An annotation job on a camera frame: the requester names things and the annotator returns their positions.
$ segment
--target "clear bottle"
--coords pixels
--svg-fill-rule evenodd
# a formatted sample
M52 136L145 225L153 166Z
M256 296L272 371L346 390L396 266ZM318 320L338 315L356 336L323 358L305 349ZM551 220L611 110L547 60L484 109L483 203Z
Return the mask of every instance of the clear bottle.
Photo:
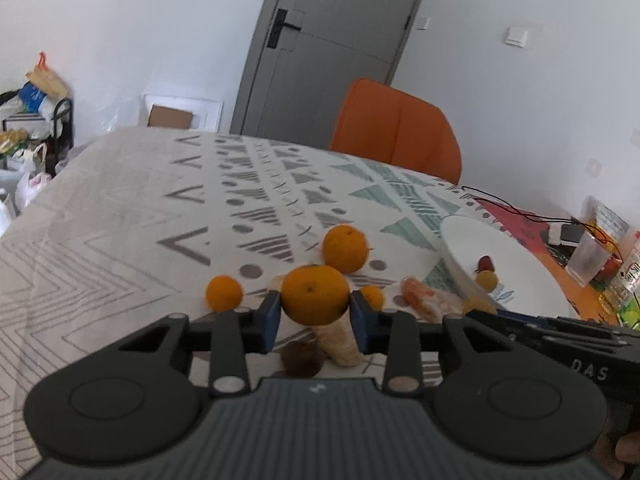
M616 273L609 286L600 295L600 304L604 310L615 314L622 310L632 298L640 284L640 231L636 232L636 241L631 254Z

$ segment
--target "wire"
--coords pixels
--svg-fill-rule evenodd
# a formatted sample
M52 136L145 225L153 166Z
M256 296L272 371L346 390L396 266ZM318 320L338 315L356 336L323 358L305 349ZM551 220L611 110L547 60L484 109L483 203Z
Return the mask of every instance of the wire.
M491 198L495 198L496 200L499 200L500 202L503 202L504 204L506 204L508 207L505 207L503 204L494 202L493 200L489 200L487 198L482 198L482 197L476 197L476 200L482 200L484 202L489 202L495 206L498 206L500 209L504 209L506 212L509 212L511 214L514 215L518 215L518 216L524 216L524 218L528 219L529 221L535 222L535 223L542 223L542 224L549 224L549 223L563 223L563 224L576 224L576 225L581 225L582 227L584 227L585 229L587 229L591 235L593 235L594 238L596 238L597 241L599 241L601 244L611 244L613 246L613 248L616 250L616 252L618 253L618 256L620 257L620 261L624 261L624 258L622 257L622 253L620 252L620 248L618 247L618 245L613 241L609 241L606 238L608 237L608 235L606 234L606 232L604 232L602 229L600 229L599 227L596 226L592 226L589 224L585 224L585 222L581 222L578 219L575 218L557 218L555 216L541 216L541 215L536 215L535 213L526 213L523 211L520 211L518 208L516 208L516 206L514 206L513 204L507 202L505 199L500 198L497 195L493 195L491 193L487 193L486 191L483 191L482 189L478 189L477 187L471 187L471 186L460 186L462 189L470 189L471 191L476 191L478 193L482 193L485 194L487 196L490 196ZM598 231L600 234L603 234L605 236L604 240L601 240L600 238L598 238L595 234L595 232L593 231ZM638 297L636 296L636 292L632 291L632 294L634 295L634 299L636 300L636 305L638 307L640 307L640 302L638 301Z

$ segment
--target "black door handle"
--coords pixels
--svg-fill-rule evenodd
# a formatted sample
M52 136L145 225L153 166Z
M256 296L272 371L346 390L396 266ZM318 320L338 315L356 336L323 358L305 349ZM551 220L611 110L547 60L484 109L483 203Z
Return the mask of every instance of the black door handle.
M301 27L297 25L293 25L293 23L287 23L284 20L287 17L286 9L278 9L276 12L276 18L273 20L273 27L271 28L271 34L269 35L269 39L267 40L267 48L276 48L278 46L278 41L280 40L280 34L282 33L283 28L290 28L291 30L296 30L300 32L302 30Z

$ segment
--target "orange chair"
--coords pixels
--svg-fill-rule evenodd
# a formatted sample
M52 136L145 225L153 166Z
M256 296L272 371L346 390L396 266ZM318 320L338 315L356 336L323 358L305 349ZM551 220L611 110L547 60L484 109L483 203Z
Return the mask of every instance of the orange chair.
M330 149L454 184L462 172L458 142L440 109L369 79L351 86Z

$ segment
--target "screw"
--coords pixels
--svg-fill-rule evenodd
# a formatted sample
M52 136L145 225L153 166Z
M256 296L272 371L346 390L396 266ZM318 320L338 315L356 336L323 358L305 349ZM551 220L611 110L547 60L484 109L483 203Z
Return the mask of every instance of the screw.
M420 383L418 382L418 379L400 375L389 379L386 386L398 394L410 394L420 387Z
M221 394L236 394L245 384L243 379L235 375L225 375L213 381L213 387Z

